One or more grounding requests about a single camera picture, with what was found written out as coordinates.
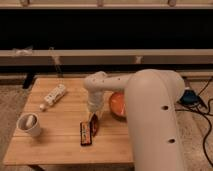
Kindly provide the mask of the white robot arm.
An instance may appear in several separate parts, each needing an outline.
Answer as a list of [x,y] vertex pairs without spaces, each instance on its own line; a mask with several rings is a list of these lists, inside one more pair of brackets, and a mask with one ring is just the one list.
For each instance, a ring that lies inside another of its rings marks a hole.
[[100,71],[83,86],[89,115],[102,109],[105,92],[124,93],[135,171],[187,171],[175,112],[185,83],[177,72],[144,69],[110,77]]

